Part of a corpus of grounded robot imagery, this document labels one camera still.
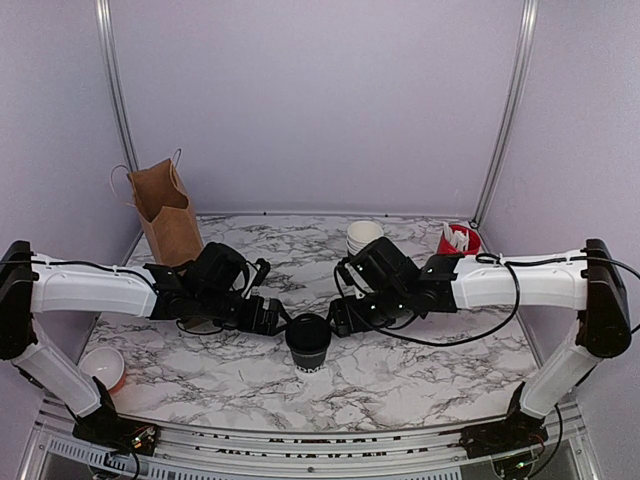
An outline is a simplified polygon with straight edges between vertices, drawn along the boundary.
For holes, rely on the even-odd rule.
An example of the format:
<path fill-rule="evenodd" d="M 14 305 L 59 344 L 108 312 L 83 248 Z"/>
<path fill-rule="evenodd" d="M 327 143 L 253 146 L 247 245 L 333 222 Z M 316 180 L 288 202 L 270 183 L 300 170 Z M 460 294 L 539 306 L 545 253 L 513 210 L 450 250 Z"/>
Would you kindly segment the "black plastic cup lid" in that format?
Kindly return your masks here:
<path fill-rule="evenodd" d="M 290 350 L 304 355 L 326 351 L 331 338 L 329 322 L 312 313 L 295 317 L 285 331 L 285 341 Z"/>

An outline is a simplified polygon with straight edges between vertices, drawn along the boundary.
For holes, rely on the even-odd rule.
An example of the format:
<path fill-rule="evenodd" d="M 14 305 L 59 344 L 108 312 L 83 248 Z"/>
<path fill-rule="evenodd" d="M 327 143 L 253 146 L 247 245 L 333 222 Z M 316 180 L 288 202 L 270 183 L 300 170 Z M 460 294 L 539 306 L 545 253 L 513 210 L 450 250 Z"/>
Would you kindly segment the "single black paper cup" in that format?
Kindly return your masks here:
<path fill-rule="evenodd" d="M 315 373 L 325 364 L 327 351 L 322 350 L 317 353 L 303 353 L 291 351 L 291 356 L 297 370 L 303 373 Z"/>

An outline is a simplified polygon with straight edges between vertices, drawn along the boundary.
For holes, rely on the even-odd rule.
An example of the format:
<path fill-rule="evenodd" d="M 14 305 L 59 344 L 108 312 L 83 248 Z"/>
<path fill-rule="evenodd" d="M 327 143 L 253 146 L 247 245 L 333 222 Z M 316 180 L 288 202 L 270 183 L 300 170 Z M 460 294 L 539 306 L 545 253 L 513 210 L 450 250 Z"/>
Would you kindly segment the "brown paper bag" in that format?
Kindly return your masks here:
<path fill-rule="evenodd" d="M 158 289 L 154 320 L 172 319 L 187 327 L 202 322 L 196 315 L 193 295 L 184 285 L 183 275 L 204 248 L 197 226 L 195 208 L 178 173 L 181 151 L 147 169 L 130 171 L 123 164 L 109 174 L 111 191 L 116 193 L 116 171 L 126 173 L 131 198 L 116 198 L 136 209 L 141 228 L 156 265 L 151 268 Z"/>

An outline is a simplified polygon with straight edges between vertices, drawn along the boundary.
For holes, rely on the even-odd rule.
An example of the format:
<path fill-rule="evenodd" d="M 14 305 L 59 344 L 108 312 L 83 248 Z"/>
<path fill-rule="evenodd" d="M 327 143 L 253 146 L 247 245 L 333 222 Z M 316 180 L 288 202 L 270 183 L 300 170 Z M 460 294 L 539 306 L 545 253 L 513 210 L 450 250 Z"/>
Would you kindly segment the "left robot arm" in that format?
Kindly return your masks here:
<path fill-rule="evenodd" d="M 42 320 L 95 322 L 112 313 L 272 337 L 291 318 L 280 301 L 254 292 L 269 271 L 266 260 L 250 262 L 220 243 L 177 267 L 122 267 L 55 259 L 17 240 L 1 257 L 1 357 L 64 403 L 75 437 L 141 452 L 152 448 L 157 426 L 120 416 L 105 381 L 82 372 Z"/>

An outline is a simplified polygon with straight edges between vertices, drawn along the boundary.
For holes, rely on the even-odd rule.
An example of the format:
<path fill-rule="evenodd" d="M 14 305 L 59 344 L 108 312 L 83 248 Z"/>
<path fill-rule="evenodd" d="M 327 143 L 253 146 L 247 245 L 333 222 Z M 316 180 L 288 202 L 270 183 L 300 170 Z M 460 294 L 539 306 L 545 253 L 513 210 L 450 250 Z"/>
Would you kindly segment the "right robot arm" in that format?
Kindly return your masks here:
<path fill-rule="evenodd" d="M 434 254 L 417 266 L 389 238 L 373 240 L 334 268 L 338 287 L 364 281 L 361 298 L 333 302 L 340 335 L 358 328 L 385 336 L 397 318 L 424 318 L 509 306 L 539 355 L 535 374 L 519 385 L 505 417 L 462 429 L 469 458 L 517 450 L 547 436 L 546 417 L 605 359 L 631 345 L 627 289 L 606 243 L 591 238 L 574 250 L 540 256 Z"/>

